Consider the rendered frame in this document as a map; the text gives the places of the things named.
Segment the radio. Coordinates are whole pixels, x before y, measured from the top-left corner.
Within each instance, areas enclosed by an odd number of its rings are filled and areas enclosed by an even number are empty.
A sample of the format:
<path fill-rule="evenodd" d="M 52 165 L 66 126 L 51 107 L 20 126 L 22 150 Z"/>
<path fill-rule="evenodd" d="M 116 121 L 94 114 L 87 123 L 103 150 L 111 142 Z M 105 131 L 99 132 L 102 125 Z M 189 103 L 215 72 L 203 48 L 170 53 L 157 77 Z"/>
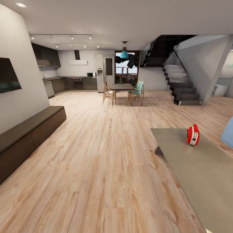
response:
<path fill-rule="evenodd" d="M 190 145 L 197 145 L 200 135 L 197 125 L 193 124 L 193 127 L 190 127 L 189 130 L 187 130 L 187 142 Z"/>

